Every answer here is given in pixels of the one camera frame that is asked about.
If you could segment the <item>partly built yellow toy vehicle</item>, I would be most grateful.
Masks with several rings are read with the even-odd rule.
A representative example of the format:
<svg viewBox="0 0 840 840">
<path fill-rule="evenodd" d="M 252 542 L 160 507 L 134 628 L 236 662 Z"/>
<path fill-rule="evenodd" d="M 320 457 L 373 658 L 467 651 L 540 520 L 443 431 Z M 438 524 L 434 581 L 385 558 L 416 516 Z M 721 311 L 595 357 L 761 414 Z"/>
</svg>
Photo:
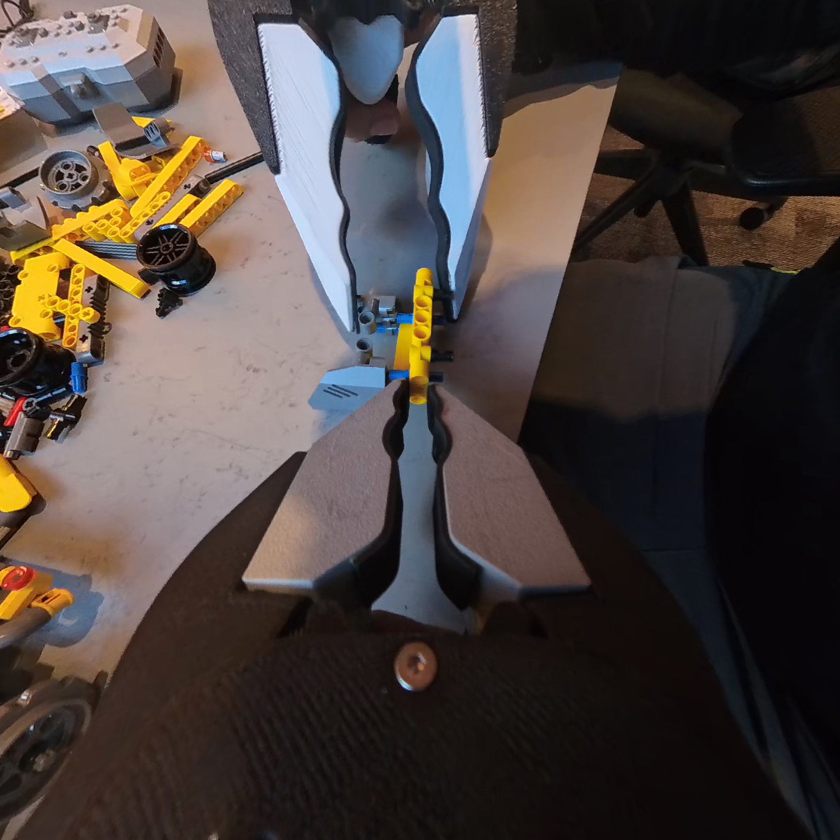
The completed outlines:
<svg viewBox="0 0 840 840">
<path fill-rule="evenodd" d="M 91 577 L 2 557 L 1 817 L 37 802 L 91 723 L 103 678 L 68 673 L 44 658 L 92 629 L 103 597 Z"/>
</svg>

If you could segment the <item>grey toy wheel hub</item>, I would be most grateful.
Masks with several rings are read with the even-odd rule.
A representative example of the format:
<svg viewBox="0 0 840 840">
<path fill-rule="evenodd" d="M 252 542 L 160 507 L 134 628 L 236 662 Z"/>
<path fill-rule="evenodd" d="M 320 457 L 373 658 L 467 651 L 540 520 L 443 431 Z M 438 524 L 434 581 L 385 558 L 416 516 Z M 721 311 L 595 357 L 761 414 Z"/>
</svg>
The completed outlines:
<svg viewBox="0 0 840 840">
<path fill-rule="evenodd" d="M 66 211 L 84 211 L 108 194 L 96 160 L 75 150 L 58 150 L 42 160 L 38 178 L 48 203 Z"/>
</svg>

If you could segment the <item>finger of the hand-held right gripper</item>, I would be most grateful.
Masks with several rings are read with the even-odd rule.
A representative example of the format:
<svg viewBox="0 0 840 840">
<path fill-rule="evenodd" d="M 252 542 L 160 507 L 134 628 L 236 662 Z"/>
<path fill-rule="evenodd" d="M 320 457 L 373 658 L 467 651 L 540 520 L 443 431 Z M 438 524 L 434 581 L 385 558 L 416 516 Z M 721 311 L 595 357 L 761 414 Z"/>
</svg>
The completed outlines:
<svg viewBox="0 0 840 840">
<path fill-rule="evenodd" d="M 477 12 L 439 17 L 415 48 L 406 103 L 427 155 L 427 210 L 447 320 L 459 319 L 490 173 Z"/>
<path fill-rule="evenodd" d="M 356 275 L 347 250 L 350 210 L 340 184 L 345 102 L 339 66 L 291 18 L 258 23 L 279 160 L 276 183 L 344 327 L 358 332 Z"/>
</svg>

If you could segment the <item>black mesh office chair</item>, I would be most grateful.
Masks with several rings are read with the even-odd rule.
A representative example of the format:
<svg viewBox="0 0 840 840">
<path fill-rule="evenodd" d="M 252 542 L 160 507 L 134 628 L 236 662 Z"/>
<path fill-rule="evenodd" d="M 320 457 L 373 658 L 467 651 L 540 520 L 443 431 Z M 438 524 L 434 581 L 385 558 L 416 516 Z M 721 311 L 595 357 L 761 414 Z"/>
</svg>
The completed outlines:
<svg viewBox="0 0 840 840">
<path fill-rule="evenodd" d="M 624 70 L 608 124 L 642 147 L 599 153 L 595 173 L 632 184 L 576 235 L 572 254 L 661 203 L 680 254 L 708 266 L 693 192 L 751 201 L 739 219 L 748 230 L 788 198 L 838 196 L 838 121 L 838 76 L 788 91 L 736 81 L 712 91 Z"/>
</svg>

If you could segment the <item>dark grey wedge brick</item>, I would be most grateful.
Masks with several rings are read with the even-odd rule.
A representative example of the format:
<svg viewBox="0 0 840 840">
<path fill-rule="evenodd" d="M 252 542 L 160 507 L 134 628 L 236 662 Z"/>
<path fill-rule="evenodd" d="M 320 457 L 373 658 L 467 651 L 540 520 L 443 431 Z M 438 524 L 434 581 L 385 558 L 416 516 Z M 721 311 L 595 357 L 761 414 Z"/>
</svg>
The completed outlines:
<svg viewBox="0 0 840 840">
<path fill-rule="evenodd" d="M 359 295 L 356 298 L 356 313 L 361 335 L 395 334 L 400 326 L 398 316 L 401 312 L 395 296 Z"/>
</svg>

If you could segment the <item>grey striped wedge brick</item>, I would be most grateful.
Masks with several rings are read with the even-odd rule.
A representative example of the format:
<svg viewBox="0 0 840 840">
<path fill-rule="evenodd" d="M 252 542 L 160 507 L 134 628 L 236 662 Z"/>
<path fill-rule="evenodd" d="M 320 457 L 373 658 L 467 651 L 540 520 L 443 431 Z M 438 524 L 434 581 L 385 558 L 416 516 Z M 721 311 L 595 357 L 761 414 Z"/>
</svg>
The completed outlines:
<svg viewBox="0 0 840 840">
<path fill-rule="evenodd" d="M 352 413 L 383 390 L 388 380 L 385 360 L 374 356 L 373 342 L 363 336 L 355 343 L 353 363 L 327 371 L 308 404 L 316 411 Z"/>
</svg>

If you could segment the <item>person's right hand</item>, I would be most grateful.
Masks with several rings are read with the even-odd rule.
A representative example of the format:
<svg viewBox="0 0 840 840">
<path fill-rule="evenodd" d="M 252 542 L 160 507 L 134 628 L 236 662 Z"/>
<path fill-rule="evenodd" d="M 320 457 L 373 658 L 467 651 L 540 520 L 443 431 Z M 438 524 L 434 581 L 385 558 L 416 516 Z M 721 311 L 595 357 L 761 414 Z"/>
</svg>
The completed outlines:
<svg viewBox="0 0 840 840">
<path fill-rule="evenodd" d="M 363 143 L 376 138 L 391 138 L 397 134 L 401 118 L 397 103 L 384 98 L 367 104 L 349 95 L 346 101 L 344 138 Z"/>
</svg>

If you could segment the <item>grey toy battery box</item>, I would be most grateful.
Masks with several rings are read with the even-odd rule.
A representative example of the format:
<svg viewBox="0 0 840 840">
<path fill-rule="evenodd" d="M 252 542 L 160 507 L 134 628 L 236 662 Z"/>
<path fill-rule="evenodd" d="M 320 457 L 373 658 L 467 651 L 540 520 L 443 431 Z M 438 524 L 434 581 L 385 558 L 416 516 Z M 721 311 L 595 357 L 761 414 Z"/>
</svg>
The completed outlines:
<svg viewBox="0 0 840 840">
<path fill-rule="evenodd" d="M 116 3 L 23 24 L 2 42 L 1 85 L 36 120 L 63 129 L 112 102 L 131 113 L 168 108 L 175 52 L 157 19 Z"/>
</svg>

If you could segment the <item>pile of loose toy bricks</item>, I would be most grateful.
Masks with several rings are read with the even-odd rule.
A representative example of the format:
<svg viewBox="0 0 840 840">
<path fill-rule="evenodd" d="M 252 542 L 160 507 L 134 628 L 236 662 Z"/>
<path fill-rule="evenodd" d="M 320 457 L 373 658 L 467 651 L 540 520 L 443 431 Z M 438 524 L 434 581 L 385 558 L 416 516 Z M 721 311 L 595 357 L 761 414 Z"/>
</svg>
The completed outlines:
<svg viewBox="0 0 840 840">
<path fill-rule="evenodd" d="M 167 119 L 134 118 L 116 104 L 93 114 L 107 139 L 73 151 L 101 167 L 108 189 L 101 203 L 80 212 L 53 206 L 38 170 L 2 185 L 2 256 L 8 257 L 2 260 L 2 331 L 26 329 L 76 357 L 67 389 L 17 396 L 1 388 L 2 456 L 18 470 L 16 461 L 32 455 L 42 439 L 60 442 L 78 425 L 89 370 L 105 359 L 110 291 L 142 300 L 153 291 L 158 298 L 165 288 L 137 260 L 140 239 L 153 227 L 179 223 L 198 241 L 241 196 L 233 176 L 263 161 L 255 153 L 209 164 L 204 139 L 191 135 L 172 143 Z M 38 493 L 26 510 L 2 513 L 2 541 L 42 504 Z"/>
</svg>

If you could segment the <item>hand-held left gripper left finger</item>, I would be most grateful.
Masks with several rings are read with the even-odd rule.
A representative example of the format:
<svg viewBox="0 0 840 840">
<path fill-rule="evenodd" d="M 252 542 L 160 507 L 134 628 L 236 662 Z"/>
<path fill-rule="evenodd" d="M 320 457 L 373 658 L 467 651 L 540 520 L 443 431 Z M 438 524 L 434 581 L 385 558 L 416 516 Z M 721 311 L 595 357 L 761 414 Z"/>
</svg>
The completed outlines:
<svg viewBox="0 0 840 840">
<path fill-rule="evenodd" d="M 389 384 L 306 453 L 243 575 L 251 591 L 379 597 L 400 562 L 405 383 Z"/>
</svg>

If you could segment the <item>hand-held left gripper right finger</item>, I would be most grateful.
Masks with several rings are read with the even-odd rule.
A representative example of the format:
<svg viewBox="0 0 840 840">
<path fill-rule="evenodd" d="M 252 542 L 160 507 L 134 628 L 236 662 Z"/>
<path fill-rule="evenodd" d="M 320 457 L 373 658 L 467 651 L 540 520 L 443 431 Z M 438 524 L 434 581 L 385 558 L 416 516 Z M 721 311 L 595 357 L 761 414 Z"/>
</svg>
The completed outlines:
<svg viewBox="0 0 840 840">
<path fill-rule="evenodd" d="M 591 579 L 522 449 L 440 385 L 428 392 L 435 568 L 459 610 L 587 591 Z"/>
</svg>

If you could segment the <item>yellow rounded toy panel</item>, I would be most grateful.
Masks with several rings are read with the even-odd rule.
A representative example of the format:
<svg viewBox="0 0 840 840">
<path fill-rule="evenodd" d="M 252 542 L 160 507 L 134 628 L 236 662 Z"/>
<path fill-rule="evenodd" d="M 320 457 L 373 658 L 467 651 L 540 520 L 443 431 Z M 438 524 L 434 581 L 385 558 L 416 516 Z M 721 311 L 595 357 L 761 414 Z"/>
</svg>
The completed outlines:
<svg viewBox="0 0 840 840">
<path fill-rule="evenodd" d="M 34 485 L 16 468 L 13 461 L 1 457 L 1 512 L 26 510 L 38 497 Z"/>
</svg>

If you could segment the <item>black toy wheel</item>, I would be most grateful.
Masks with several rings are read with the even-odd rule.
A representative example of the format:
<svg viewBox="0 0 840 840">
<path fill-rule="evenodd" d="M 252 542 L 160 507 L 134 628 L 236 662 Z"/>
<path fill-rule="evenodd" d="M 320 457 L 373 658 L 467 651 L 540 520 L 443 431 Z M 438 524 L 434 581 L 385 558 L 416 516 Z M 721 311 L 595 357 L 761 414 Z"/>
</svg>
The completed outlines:
<svg viewBox="0 0 840 840">
<path fill-rule="evenodd" d="M 74 353 L 23 328 L 1 332 L 1 388 L 36 396 L 70 387 Z"/>
<path fill-rule="evenodd" d="M 144 270 L 179 298 L 204 289 L 216 273 L 212 255 L 179 223 L 153 227 L 136 245 L 135 255 Z"/>
</svg>

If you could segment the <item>grey desk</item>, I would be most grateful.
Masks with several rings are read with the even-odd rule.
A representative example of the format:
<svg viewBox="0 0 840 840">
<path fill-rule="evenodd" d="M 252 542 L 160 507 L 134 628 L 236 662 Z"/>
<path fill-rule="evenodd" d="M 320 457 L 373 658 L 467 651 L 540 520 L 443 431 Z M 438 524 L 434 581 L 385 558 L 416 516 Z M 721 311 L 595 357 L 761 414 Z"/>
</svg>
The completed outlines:
<svg viewBox="0 0 840 840">
<path fill-rule="evenodd" d="M 559 65 L 514 82 L 490 166 L 465 315 L 444 385 L 518 436 L 618 68 Z M 113 672 L 178 564 L 288 457 L 329 427 L 308 398 L 349 357 L 275 177 L 258 164 L 202 236 L 209 288 L 166 319 L 155 294 L 110 295 L 103 366 L 65 443 L 22 470 L 46 498 L 8 544 L 77 595 L 40 661 L 56 676 Z"/>
</svg>

